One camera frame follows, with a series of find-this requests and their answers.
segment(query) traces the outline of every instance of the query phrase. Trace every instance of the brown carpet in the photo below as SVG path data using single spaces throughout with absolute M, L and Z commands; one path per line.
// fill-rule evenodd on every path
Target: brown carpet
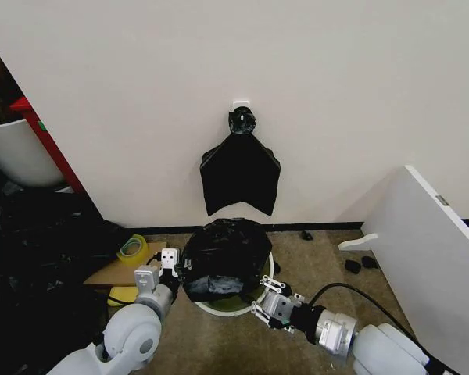
M 380 270 L 344 269 L 346 259 L 360 261 L 365 252 L 339 253 L 337 245 L 360 237 L 359 230 L 312 231 L 313 241 L 298 232 L 269 233 L 274 259 L 281 265 L 278 280 L 309 300 L 331 282 L 346 282 L 376 298 L 408 327 L 398 302 Z M 183 248 L 190 234 L 150 236 L 170 247 Z M 355 316 L 362 327 L 387 322 L 375 306 L 341 288 L 327 291 L 320 304 L 334 312 Z M 324 350 L 309 344 L 304 335 L 270 330 L 255 316 L 222 318 L 202 311 L 180 291 L 163 327 L 155 358 L 139 374 L 352 374 L 352 361 L 332 362 Z

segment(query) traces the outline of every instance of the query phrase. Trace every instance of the white bracket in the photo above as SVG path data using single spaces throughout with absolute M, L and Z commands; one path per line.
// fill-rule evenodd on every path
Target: white bracket
M 233 101 L 233 105 L 231 106 L 231 111 L 234 111 L 238 107 L 247 107 L 250 108 L 250 101 L 248 99 L 237 99 Z
M 263 278 L 259 280 L 259 284 L 276 291 L 278 294 L 280 294 L 281 290 L 285 289 L 286 287 L 285 283 L 280 283 L 278 280 L 271 279 L 267 275 L 264 275 Z
M 349 252 L 352 250 L 359 250 L 362 252 L 367 252 L 371 250 L 372 243 L 376 242 L 378 239 L 378 234 L 371 233 L 358 238 L 357 240 L 344 241 L 338 245 L 338 249 L 341 252 Z
M 172 270 L 172 275 L 178 277 L 176 270 L 174 269 L 177 264 L 179 257 L 179 251 L 176 248 L 164 248 L 162 249 L 162 268 L 159 271 L 159 275 L 163 275 L 163 270 Z

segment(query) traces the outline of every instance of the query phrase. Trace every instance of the yellow tape roll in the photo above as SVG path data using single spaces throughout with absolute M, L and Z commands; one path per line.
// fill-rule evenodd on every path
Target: yellow tape roll
M 148 242 L 139 234 L 134 234 L 116 255 L 129 266 L 140 266 L 150 258 Z

